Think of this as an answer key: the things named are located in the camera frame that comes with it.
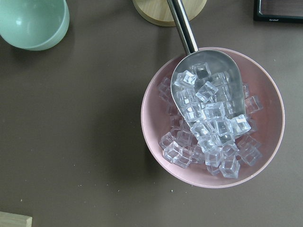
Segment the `mint green bowl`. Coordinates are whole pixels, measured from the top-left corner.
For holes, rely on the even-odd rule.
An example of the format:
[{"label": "mint green bowl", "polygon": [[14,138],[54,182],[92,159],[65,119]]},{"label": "mint green bowl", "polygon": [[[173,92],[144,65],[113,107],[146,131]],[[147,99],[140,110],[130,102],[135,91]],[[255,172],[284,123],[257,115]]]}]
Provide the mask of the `mint green bowl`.
[{"label": "mint green bowl", "polygon": [[41,51],[55,46],[69,22],[65,0],[0,0],[0,35],[18,48]]}]

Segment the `clear plastic ice cube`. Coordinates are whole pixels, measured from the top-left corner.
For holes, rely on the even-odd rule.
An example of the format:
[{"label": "clear plastic ice cube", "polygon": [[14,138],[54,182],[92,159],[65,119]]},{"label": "clear plastic ice cube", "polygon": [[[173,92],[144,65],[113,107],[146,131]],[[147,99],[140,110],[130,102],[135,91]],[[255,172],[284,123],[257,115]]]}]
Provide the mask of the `clear plastic ice cube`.
[{"label": "clear plastic ice cube", "polygon": [[250,130],[247,132],[248,134],[252,134],[258,131],[257,123],[254,119],[246,118],[248,124],[250,125]]},{"label": "clear plastic ice cube", "polygon": [[179,167],[182,167],[182,168],[187,168],[191,162],[192,162],[192,155],[193,155],[193,152],[191,150],[188,150],[186,148],[183,148],[182,149],[182,154],[180,156],[177,156],[175,159],[174,159],[174,164],[178,165]]},{"label": "clear plastic ice cube", "polygon": [[212,152],[205,153],[205,164],[218,167],[223,160],[222,148],[215,148]]},{"label": "clear plastic ice cube", "polygon": [[219,136],[224,136],[233,133],[231,120],[224,118],[217,118],[214,122],[215,132]]},{"label": "clear plastic ice cube", "polygon": [[168,77],[164,77],[160,84],[158,85],[159,92],[166,92],[166,90],[170,90],[170,79]]},{"label": "clear plastic ice cube", "polygon": [[169,116],[169,124],[171,128],[180,126],[180,119],[181,117],[179,115]]},{"label": "clear plastic ice cube", "polygon": [[166,114],[174,116],[174,115],[178,115],[179,114],[179,110],[177,109],[176,105],[170,105],[168,104],[166,106]]},{"label": "clear plastic ice cube", "polygon": [[250,96],[244,100],[245,104],[245,112],[246,114],[252,114],[255,113],[261,109],[263,109],[263,106],[259,100],[258,96]]},{"label": "clear plastic ice cube", "polygon": [[209,79],[210,79],[210,82],[212,83],[212,85],[214,85],[214,86],[220,86],[222,84],[227,83],[226,76],[223,72],[215,73],[215,74],[211,75],[209,77]]},{"label": "clear plastic ice cube", "polygon": [[197,138],[197,140],[200,140],[209,138],[213,133],[214,128],[210,122],[202,121],[194,123],[194,125],[190,128],[190,131]]},{"label": "clear plastic ice cube", "polygon": [[209,103],[215,103],[215,99],[214,99],[214,96],[210,97],[210,99],[205,103],[206,104],[209,104]]},{"label": "clear plastic ice cube", "polygon": [[240,166],[246,166],[247,165],[239,155],[237,155],[236,158],[237,158],[238,162],[240,163]]},{"label": "clear plastic ice cube", "polygon": [[181,91],[177,91],[176,97],[176,102],[180,107],[184,107],[189,103],[199,102],[194,88],[186,88]]},{"label": "clear plastic ice cube", "polygon": [[194,87],[196,79],[197,75],[185,70],[184,72],[177,74],[175,85],[183,88]]},{"label": "clear plastic ice cube", "polygon": [[179,122],[180,122],[180,128],[182,131],[190,131],[190,127],[187,124],[187,122],[184,120],[184,118],[182,118]]},{"label": "clear plastic ice cube", "polygon": [[213,176],[216,176],[218,173],[220,173],[219,167],[206,166],[206,168],[207,168],[207,171]]},{"label": "clear plastic ice cube", "polygon": [[198,120],[205,120],[206,115],[203,111],[201,103],[189,103],[182,108],[182,113],[187,122],[196,122]]},{"label": "clear plastic ice cube", "polygon": [[211,149],[218,147],[221,142],[219,136],[212,134],[208,139],[198,140],[198,144],[201,146],[204,153],[210,152]]},{"label": "clear plastic ice cube", "polygon": [[178,133],[179,131],[181,131],[180,126],[174,126],[174,127],[171,128],[170,133],[171,133],[171,135],[172,135],[173,137],[176,138],[176,137],[177,137],[177,133]]},{"label": "clear plastic ice cube", "polygon": [[235,156],[225,157],[219,167],[222,175],[227,178],[238,178],[240,163]]},{"label": "clear plastic ice cube", "polygon": [[204,108],[204,113],[207,119],[224,117],[225,110],[223,102],[206,104]]},{"label": "clear plastic ice cube", "polygon": [[231,75],[230,75],[230,73],[228,71],[224,71],[223,73],[225,75],[225,79],[226,79],[227,83],[230,83],[231,82]]},{"label": "clear plastic ice cube", "polygon": [[239,149],[245,149],[246,147],[250,147],[250,145],[255,147],[256,149],[259,149],[262,144],[255,138],[247,134],[241,136],[239,142],[237,143]]},{"label": "clear plastic ice cube", "polygon": [[214,95],[215,102],[227,102],[232,100],[227,84],[217,86],[218,91]]},{"label": "clear plastic ice cube", "polygon": [[242,83],[244,98],[248,98],[250,96],[250,87],[248,83]]},{"label": "clear plastic ice cube", "polygon": [[245,115],[243,114],[233,117],[231,119],[231,124],[235,136],[243,135],[251,129],[250,125],[246,121]]},{"label": "clear plastic ice cube", "polygon": [[226,134],[223,136],[218,136],[219,137],[219,141],[220,141],[220,146],[224,147],[227,144],[233,144],[235,142],[235,137],[234,135],[231,134]]},{"label": "clear plastic ice cube", "polygon": [[234,110],[233,110],[231,103],[228,101],[223,102],[223,106],[224,106],[225,116],[228,119],[231,119],[234,114]]},{"label": "clear plastic ice cube", "polygon": [[203,78],[203,79],[196,79],[195,88],[198,89],[198,88],[202,87],[207,81],[208,81],[208,77]]},{"label": "clear plastic ice cube", "polygon": [[200,146],[194,146],[192,162],[197,164],[203,164],[204,161],[205,161],[205,155],[202,151],[202,148]]},{"label": "clear plastic ice cube", "polygon": [[164,150],[163,157],[173,163],[175,159],[182,155],[182,147],[175,141],[171,142]]},{"label": "clear plastic ice cube", "polygon": [[170,89],[160,92],[159,97],[165,102],[170,102],[170,100],[172,99]]},{"label": "clear plastic ice cube", "polygon": [[222,147],[222,151],[225,157],[229,157],[236,155],[239,152],[239,149],[235,143],[232,143]]},{"label": "clear plastic ice cube", "polygon": [[162,149],[165,149],[169,144],[171,144],[173,141],[175,141],[176,138],[170,133],[166,133],[164,136],[161,137],[159,141],[159,145]]},{"label": "clear plastic ice cube", "polygon": [[240,148],[238,155],[249,166],[255,165],[255,163],[262,157],[261,152],[251,144],[248,144],[244,148]]},{"label": "clear plastic ice cube", "polygon": [[207,81],[196,93],[196,96],[204,103],[208,102],[218,91],[218,88]]},{"label": "clear plastic ice cube", "polygon": [[194,64],[192,66],[192,70],[199,79],[203,79],[211,75],[207,62]]},{"label": "clear plastic ice cube", "polygon": [[193,141],[193,134],[190,131],[179,131],[177,133],[176,142],[185,147],[190,146]]}]

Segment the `wooden base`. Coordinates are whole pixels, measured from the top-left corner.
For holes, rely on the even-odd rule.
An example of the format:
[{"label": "wooden base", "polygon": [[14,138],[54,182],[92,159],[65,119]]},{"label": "wooden base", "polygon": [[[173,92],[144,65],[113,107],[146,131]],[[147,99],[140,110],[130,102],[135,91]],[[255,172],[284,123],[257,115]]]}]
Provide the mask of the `wooden base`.
[{"label": "wooden base", "polygon": [[0,227],[31,227],[32,217],[0,212]]},{"label": "wooden base", "polygon": [[[195,18],[207,0],[183,0],[189,20]],[[159,26],[175,26],[167,0],[133,0],[139,14],[147,21]]]}]

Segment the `scoop handle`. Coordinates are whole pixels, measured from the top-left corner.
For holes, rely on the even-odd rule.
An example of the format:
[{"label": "scoop handle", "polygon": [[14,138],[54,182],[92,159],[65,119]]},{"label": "scoop handle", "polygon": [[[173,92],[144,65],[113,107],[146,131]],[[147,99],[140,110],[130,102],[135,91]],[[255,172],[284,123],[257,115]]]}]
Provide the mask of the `scoop handle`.
[{"label": "scoop handle", "polygon": [[186,55],[197,52],[199,48],[191,30],[182,0],[167,0],[167,3],[169,4]]}]

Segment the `ice scoop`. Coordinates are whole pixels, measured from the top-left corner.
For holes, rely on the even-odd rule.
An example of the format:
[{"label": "ice scoop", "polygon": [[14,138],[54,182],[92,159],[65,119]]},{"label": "ice scoop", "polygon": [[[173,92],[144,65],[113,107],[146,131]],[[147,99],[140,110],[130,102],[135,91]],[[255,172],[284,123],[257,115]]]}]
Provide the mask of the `ice scoop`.
[{"label": "ice scoop", "polygon": [[[233,117],[240,114],[245,114],[245,105],[244,105],[244,94],[242,88],[242,79],[239,68],[235,61],[228,56],[227,54],[214,50],[202,50],[200,51],[193,32],[191,30],[187,14],[185,12],[182,0],[167,0],[169,4],[170,11],[174,18],[179,36],[181,38],[186,57],[181,60],[181,62],[176,66],[172,78],[171,78],[171,94],[172,97],[181,112],[184,116],[181,106],[176,101],[177,92],[181,90],[179,86],[175,85],[177,80],[177,75],[186,70],[191,70],[192,66],[200,63],[207,63],[209,70],[212,74],[225,72],[229,75],[229,81],[227,83],[229,92],[231,94],[231,106],[233,108]],[[195,91],[198,91],[203,84],[196,83]]]}]

